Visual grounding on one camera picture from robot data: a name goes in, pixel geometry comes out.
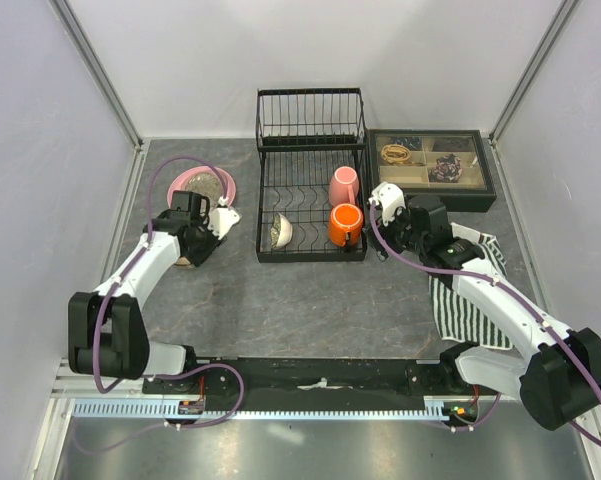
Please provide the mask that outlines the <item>grey glass plate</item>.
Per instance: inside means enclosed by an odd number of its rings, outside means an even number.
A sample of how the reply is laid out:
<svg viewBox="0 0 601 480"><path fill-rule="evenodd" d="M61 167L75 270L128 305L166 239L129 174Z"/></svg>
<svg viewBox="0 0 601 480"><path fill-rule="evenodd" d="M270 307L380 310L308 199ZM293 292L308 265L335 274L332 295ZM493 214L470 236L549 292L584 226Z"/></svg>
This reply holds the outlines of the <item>grey glass plate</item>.
<svg viewBox="0 0 601 480"><path fill-rule="evenodd" d="M185 184L185 189L213 201L218 200L224 193L222 182L215 174L209 172L194 174Z"/></svg>

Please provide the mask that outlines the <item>pink patterned bowl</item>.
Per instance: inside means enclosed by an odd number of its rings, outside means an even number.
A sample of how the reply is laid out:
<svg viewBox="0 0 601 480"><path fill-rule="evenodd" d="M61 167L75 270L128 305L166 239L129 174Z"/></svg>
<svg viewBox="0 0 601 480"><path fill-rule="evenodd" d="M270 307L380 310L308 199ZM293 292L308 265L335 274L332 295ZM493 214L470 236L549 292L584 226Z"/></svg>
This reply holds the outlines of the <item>pink patterned bowl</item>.
<svg viewBox="0 0 601 480"><path fill-rule="evenodd" d="M184 266L184 267L190 267L192 266L192 263L186 258L186 257L180 257L175 264L177 266Z"/></svg>

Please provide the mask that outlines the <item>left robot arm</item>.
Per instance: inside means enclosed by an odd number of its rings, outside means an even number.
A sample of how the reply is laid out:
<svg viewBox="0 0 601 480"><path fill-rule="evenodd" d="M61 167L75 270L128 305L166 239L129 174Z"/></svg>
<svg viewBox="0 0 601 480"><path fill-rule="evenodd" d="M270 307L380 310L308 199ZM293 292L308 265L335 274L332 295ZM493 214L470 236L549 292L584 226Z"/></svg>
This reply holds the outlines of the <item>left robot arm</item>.
<svg viewBox="0 0 601 480"><path fill-rule="evenodd" d="M151 341L143 307L164 274L178 261L202 265L226 239L240 215L222 196L216 202L176 191L170 207L149 219L138 244L122 265L91 292L68 302L68 362L72 372L136 380L164 376L178 393L199 382L199 369L187 359L188 346Z"/></svg>

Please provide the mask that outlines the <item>pink plate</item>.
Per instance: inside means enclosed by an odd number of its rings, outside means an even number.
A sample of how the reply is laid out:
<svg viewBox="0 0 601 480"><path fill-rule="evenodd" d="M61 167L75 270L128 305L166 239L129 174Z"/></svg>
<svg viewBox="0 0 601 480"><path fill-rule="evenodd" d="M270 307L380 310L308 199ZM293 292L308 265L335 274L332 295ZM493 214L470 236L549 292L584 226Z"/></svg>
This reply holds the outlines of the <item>pink plate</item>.
<svg viewBox="0 0 601 480"><path fill-rule="evenodd" d="M236 183L231 175L229 175L225 170L221 168L217 168L213 170L207 166L194 167L185 172L181 173L170 185L167 193L167 204L171 206L173 194L176 191L187 191L185 189L185 184L187 181L196 173L200 172L209 172L215 174L219 180L222 182L224 193L228 198L228 204L231 205L237 194Z"/></svg>

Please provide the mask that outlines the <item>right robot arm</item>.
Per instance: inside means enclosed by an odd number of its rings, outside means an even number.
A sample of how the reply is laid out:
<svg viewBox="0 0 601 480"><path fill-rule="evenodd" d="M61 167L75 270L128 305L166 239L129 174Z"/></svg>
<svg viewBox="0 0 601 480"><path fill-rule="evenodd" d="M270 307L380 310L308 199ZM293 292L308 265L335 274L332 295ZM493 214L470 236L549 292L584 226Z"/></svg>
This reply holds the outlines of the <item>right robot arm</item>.
<svg viewBox="0 0 601 480"><path fill-rule="evenodd" d="M384 182L369 199L369 220L382 257L418 255L415 268L477 308L518 352L463 344L438 368L445 391L484 386L520 402L547 430L601 407L601 338L589 328L573 330L521 294L487 257L481 233L450 221L438 197L406 201Z"/></svg>

